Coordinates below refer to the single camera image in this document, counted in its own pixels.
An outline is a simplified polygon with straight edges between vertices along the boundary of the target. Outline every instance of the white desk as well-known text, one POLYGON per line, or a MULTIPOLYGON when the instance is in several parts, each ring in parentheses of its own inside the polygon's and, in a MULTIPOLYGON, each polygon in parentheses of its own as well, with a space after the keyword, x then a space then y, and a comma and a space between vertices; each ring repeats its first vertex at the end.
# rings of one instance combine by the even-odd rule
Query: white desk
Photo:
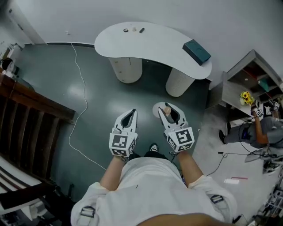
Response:
POLYGON ((211 60, 199 66, 183 49, 191 39, 166 26, 146 22, 125 22, 103 30, 95 40, 98 54, 108 57, 117 78, 123 83, 136 82, 142 75, 142 59, 172 67, 167 92, 181 96, 195 79, 211 72, 211 60))

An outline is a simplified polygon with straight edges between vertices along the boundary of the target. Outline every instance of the shoe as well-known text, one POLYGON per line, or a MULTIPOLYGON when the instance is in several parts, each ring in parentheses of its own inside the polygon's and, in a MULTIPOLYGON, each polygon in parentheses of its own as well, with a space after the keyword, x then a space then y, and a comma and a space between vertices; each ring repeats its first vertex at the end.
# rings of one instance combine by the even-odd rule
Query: shoe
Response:
POLYGON ((150 147, 149 147, 149 151, 158 152, 158 145, 157 145, 157 143, 151 144, 150 147))
POLYGON ((226 123, 226 135, 228 135, 230 133, 230 130, 231 130, 231 123, 227 122, 226 123))
POLYGON ((222 143, 223 143, 223 144, 226 144, 226 143, 224 142, 224 139, 225 139, 226 136, 224 135, 224 133, 222 132, 222 130, 219 130, 218 136, 219 136, 220 140, 222 141, 222 143))

